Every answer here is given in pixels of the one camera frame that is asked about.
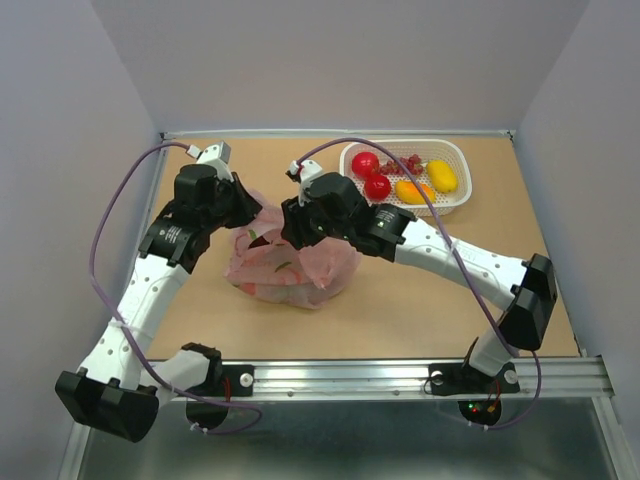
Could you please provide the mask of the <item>pink plastic bag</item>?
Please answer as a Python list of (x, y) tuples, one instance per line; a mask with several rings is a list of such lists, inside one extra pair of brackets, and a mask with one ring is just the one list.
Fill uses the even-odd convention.
[(361, 255), (345, 241), (325, 238), (295, 249), (281, 236), (281, 209), (259, 192), (262, 210), (251, 223), (231, 231), (232, 253), (224, 278), (252, 298), (319, 309), (352, 280)]

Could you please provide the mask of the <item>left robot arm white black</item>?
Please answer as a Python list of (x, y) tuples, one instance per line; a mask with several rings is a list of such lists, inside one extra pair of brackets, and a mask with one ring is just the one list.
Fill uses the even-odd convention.
[(62, 372), (56, 381), (55, 392), (76, 422), (136, 443), (176, 396), (200, 400), (215, 393), (223, 400), (202, 429), (209, 433), (224, 421), (233, 383), (217, 349), (188, 343), (157, 366), (145, 352), (211, 235), (249, 224), (261, 208), (221, 160), (180, 169), (174, 197), (147, 230), (104, 333), (78, 369)]

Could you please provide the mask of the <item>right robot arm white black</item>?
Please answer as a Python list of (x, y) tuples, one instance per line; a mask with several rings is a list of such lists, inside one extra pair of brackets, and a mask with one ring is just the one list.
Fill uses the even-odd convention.
[(363, 255), (467, 287), (499, 308), (500, 318), (474, 341), (460, 366), (466, 387), (484, 389), (518, 352), (541, 347), (558, 298), (546, 256), (506, 257), (447, 237), (405, 209), (369, 203), (352, 180), (338, 173), (308, 181), (281, 207), (282, 236), (297, 250), (327, 238), (346, 241)]

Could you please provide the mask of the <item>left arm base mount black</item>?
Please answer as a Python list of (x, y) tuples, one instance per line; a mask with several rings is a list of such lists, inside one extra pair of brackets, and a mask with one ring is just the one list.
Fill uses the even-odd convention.
[(198, 396), (251, 397), (255, 383), (255, 366), (227, 362), (221, 352), (190, 342), (162, 364), (162, 378), (171, 387)]

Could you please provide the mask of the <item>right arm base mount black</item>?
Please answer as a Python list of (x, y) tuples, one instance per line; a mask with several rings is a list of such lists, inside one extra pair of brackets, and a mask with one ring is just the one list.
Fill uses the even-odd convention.
[(495, 375), (484, 374), (462, 361), (434, 363), (428, 366), (426, 385), (435, 396), (489, 394), (499, 387), (501, 393), (520, 391), (515, 365), (506, 363)]

